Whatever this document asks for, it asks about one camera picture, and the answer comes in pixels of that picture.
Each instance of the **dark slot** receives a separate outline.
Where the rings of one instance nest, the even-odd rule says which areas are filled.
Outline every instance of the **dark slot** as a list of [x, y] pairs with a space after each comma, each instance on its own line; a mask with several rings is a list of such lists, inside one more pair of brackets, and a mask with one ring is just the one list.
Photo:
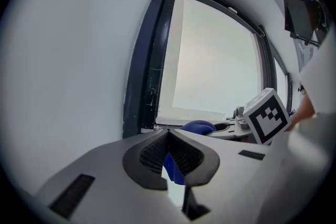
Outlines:
[[188, 219], [195, 220], [196, 218], [209, 213], [210, 210], [204, 205], [197, 204], [191, 188], [186, 186], [184, 191], [182, 212], [188, 217]]
[[68, 219], [80, 204], [80, 201], [92, 185], [94, 179], [93, 176], [80, 174], [49, 208], [60, 216]]
[[238, 154], [242, 155], [242, 156], [245, 156], [245, 157], [252, 158], [252, 159], [258, 159], [260, 161], [262, 161], [265, 157], [265, 155], [262, 154], [262, 153], [256, 153], [256, 152], [246, 151], [246, 150], [243, 150], [243, 151], [239, 152]]
[[228, 127], [230, 127], [230, 125], [231, 124], [228, 124], [228, 123], [217, 123], [214, 126], [216, 128], [216, 131], [223, 131], [223, 130], [228, 129]]

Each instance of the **person's arm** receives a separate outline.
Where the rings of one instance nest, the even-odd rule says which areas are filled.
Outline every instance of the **person's arm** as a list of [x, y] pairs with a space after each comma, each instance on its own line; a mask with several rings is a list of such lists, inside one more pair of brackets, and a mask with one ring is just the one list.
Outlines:
[[315, 114], [315, 110], [310, 102], [309, 96], [305, 94], [298, 108], [298, 111], [295, 112], [292, 117], [290, 117], [291, 124], [287, 128], [286, 131], [292, 130], [295, 124], [297, 124], [298, 122], [302, 120], [311, 118], [314, 114]]

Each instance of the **screen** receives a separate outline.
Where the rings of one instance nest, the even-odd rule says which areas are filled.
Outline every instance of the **screen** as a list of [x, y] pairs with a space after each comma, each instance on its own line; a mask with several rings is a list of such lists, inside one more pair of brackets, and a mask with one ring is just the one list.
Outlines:
[[285, 30], [308, 40], [319, 24], [319, 4], [313, 0], [283, 0]]

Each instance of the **white cube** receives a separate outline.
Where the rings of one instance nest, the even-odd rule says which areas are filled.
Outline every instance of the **white cube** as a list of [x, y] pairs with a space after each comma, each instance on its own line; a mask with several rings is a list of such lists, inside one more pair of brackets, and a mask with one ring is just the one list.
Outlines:
[[288, 112], [273, 88], [264, 89], [249, 101], [243, 116], [258, 144], [269, 144], [290, 126]]

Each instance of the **black vent grille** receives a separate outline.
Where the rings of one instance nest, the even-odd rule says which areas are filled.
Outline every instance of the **black vent grille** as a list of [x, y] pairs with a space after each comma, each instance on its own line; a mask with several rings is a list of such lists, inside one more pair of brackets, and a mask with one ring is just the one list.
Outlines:
[[69, 218], [94, 181], [93, 176], [80, 174], [49, 206], [55, 213]]
[[204, 160], [204, 154], [200, 150], [173, 134], [169, 135], [169, 152], [183, 176], [199, 167]]
[[168, 135], [163, 135], [140, 152], [140, 163], [150, 171], [160, 174], [164, 159], [168, 154]]

